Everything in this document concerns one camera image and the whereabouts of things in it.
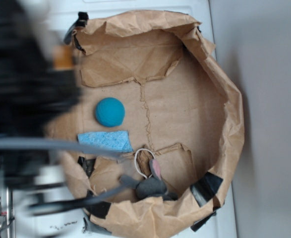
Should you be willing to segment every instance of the blue ball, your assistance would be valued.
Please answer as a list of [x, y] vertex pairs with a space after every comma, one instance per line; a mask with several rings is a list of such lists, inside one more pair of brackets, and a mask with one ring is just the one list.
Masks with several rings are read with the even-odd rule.
[[96, 107], [95, 116], [97, 121], [107, 127], [121, 125], [125, 110], [122, 102], [116, 98], [104, 98]]

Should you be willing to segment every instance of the gray toy mouse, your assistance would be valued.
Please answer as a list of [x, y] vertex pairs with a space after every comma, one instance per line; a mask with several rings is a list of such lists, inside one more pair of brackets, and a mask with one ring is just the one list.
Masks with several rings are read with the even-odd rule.
[[171, 201], [177, 200], [177, 194], [168, 192], [167, 187], [161, 177], [160, 165], [156, 159], [150, 160], [150, 170], [153, 174], [152, 177], [143, 181], [137, 181], [128, 175], [122, 175], [120, 182], [127, 187], [133, 188], [139, 199], [147, 197], [163, 197], [163, 200]]

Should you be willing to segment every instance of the paper bag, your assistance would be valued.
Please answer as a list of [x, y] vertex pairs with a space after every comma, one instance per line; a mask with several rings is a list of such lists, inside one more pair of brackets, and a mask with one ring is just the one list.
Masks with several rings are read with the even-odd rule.
[[[127, 189], [100, 211], [85, 209], [91, 223], [113, 236], [168, 238], [224, 204], [244, 143], [242, 98], [199, 25], [186, 14], [144, 10], [88, 20], [72, 33], [83, 96], [50, 125], [49, 136], [76, 140], [79, 133], [127, 130], [134, 151], [146, 145], [155, 152], [169, 191], [178, 194], [177, 201], [139, 201]], [[94, 118], [105, 97], [124, 104], [121, 126], [103, 127]], [[95, 159], [90, 177], [77, 160], [75, 153], [62, 159], [76, 198], [118, 186], [123, 174], [142, 179], [133, 153], [122, 163]]]

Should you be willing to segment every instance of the rubber band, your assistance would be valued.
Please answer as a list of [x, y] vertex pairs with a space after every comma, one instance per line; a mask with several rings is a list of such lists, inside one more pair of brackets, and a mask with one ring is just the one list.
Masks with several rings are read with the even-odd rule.
[[141, 150], [146, 150], [146, 151], [150, 152], [151, 155], [153, 156], [153, 159], [154, 159], [154, 160], [155, 160], [156, 158], [155, 158], [155, 155], [153, 154], [152, 151], [150, 151], [150, 150], [148, 150], [148, 149], [145, 149], [145, 148], [138, 149], [138, 150], [135, 152], [135, 155], [134, 155], [134, 166], [135, 166], [135, 168], [136, 168], [136, 171], [137, 171], [140, 175], [142, 175], [145, 179], [147, 179], [147, 178], [150, 178], [151, 176], [153, 176], [153, 174], [151, 174], [150, 176], [147, 177], [145, 174], [143, 174], [143, 173], [139, 170], [139, 168], [138, 168], [138, 166], [137, 166], [137, 164], [136, 164], [136, 157], [137, 157], [137, 154], [138, 154]]

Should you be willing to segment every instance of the black cable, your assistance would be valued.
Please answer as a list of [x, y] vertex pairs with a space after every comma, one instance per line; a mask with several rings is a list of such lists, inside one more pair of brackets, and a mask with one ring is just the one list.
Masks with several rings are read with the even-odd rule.
[[13, 218], [10, 220], [10, 223], [9, 223], [6, 227], [4, 227], [4, 228], [2, 228], [2, 229], [0, 230], [0, 233], [3, 232], [3, 231], [5, 231], [5, 230], [7, 230], [7, 229], [12, 225], [12, 223], [13, 223], [14, 220], [15, 220], [15, 218], [13, 217]]
[[99, 196], [95, 197], [87, 197], [87, 198], [80, 198], [70, 201], [57, 201], [57, 202], [49, 202], [49, 203], [42, 203], [42, 204], [34, 204], [29, 207], [30, 212], [35, 216], [43, 216], [49, 215], [59, 212], [66, 212], [69, 210], [88, 207], [94, 204], [98, 204], [103, 200], [116, 195], [117, 193], [121, 192], [126, 188], [125, 185], [121, 185], [117, 188], [114, 188], [108, 192], [104, 192]]
[[51, 140], [43, 138], [7, 137], [0, 138], [0, 150], [71, 150], [85, 154], [104, 155], [121, 159], [119, 153], [102, 149], [96, 146], [79, 144], [63, 140]]

